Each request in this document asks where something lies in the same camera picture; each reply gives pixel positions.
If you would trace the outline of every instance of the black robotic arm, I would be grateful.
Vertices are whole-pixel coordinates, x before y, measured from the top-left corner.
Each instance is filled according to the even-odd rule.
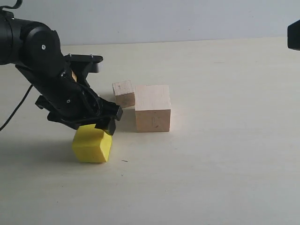
[[[86,81],[98,72],[103,58],[97,55],[66,55],[56,31],[40,22],[21,20],[0,7],[0,65],[15,67],[41,93],[36,105],[49,111],[48,120],[78,129],[95,124],[113,135],[122,108],[99,97]]]

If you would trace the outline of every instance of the white wall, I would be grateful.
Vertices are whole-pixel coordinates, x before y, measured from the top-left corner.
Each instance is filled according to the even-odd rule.
[[[62,44],[76,45],[285,36],[300,19],[299,0],[23,2],[16,17],[44,22]]]

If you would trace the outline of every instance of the small wooden cube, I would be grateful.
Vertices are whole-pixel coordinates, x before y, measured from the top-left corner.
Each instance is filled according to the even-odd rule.
[[[112,89],[117,105],[120,105],[122,108],[135,105],[135,92],[130,81],[113,83]]]
[[[77,129],[72,149],[81,163],[106,163],[111,145],[112,137],[91,124]]]
[[[169,86],[137,86],[135,89],[135,118],[138,132],[170,131]]]

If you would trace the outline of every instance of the table surface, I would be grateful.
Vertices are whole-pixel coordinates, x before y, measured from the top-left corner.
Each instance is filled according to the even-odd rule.
[[[300,209],[300,52],[286,38],[65,46],[100,54],[88,81],[168,84],[171,131],[117,122],[109,162],[80,164],[75,131],[48,122],[33,89],[0,133],[2,225],[295,225]],[[0,123],[29,83],[0,67]]]

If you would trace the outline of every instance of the yellow foam block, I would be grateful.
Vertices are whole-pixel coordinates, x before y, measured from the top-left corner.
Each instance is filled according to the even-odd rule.
[[[95,124],[81,126],[74,136],[72,149],[82,163],[105,163],[108,161],[112,136],[94,127]]]

